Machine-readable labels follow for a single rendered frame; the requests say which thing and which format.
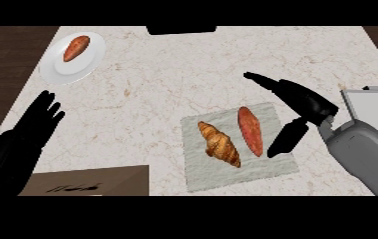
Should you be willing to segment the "golden brown croissant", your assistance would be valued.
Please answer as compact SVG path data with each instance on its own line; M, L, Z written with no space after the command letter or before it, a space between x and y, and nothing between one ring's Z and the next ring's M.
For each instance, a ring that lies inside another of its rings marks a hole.
M203 121L197 122L197 128L206 143L206 155L239 168L240 157L230 137Z

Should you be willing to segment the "pale grey cloth placemat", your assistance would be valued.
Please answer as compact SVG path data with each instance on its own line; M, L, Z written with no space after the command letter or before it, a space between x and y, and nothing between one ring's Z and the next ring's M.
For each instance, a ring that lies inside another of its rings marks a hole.
M259 157L249 150L242 137L237 125L239 108L187 116L181 119L184 172L188 192L205 191L298 172L298 165L290 153L278 154L273 158L267 157L267 149L281 129L273 104L265 102L247 105L247 109L259 122L262 137L262 155ZM199 121L211 124L230 137L240 158L239 168L206 155L206 143L197 128Z

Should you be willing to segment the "black appliance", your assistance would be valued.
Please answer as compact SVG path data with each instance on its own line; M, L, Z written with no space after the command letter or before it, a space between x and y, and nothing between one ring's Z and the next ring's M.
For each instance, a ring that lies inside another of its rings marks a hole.
M209 33L215 31L215 26L147 26L150 35Z

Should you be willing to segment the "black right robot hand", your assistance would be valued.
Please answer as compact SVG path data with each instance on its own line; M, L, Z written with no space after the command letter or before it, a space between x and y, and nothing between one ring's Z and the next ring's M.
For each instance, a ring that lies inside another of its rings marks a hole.
M289 80L280 79L274 81L271 78L250 72L244 72L243 77L270 90L299 115L283 126L267 149L267 157L273 158L281 153L289 153L295 148L308 131L307 123L320 126L324 119L336 115L338 107L314 91Z

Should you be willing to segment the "long orange sweet potato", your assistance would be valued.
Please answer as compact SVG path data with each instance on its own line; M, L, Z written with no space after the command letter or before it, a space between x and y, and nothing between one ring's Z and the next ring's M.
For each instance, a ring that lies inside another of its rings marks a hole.
M250 110L242 106L237 111L237 124L246 146L256 157L262 155L259 121Z

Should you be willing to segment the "small orange sweet potato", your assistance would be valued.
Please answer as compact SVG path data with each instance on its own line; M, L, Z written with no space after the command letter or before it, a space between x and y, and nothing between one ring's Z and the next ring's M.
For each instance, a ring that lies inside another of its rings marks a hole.
M88 47L88 44L89 44L89 37L85 35L81 35L72 39L63 53L64 62L69 62L73 60L73 58L84 52L85 48Z

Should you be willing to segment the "white round plate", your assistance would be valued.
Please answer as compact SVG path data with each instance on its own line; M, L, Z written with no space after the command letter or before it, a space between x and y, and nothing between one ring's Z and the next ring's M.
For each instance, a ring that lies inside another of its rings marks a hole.
M72 61L63 61L63 53L72 39L81 35L89 37L89 44L84 52ZM54 85L64 85L81 80L97 68L106 52L103 37L94 32L78 32L64 36L45 50L38 72L44 81Z

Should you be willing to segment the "brown wooden box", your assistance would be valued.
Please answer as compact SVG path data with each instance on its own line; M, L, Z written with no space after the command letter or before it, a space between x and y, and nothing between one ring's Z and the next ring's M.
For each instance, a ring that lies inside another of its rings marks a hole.
M35 173L20 196L147 196L149 166Z

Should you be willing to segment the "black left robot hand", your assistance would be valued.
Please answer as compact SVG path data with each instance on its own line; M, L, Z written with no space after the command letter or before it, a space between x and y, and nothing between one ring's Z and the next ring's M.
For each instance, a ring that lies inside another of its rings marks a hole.
M0 134L0 197L17 196L27 183L41 150L64 116L54 94L44 90L14 127Z

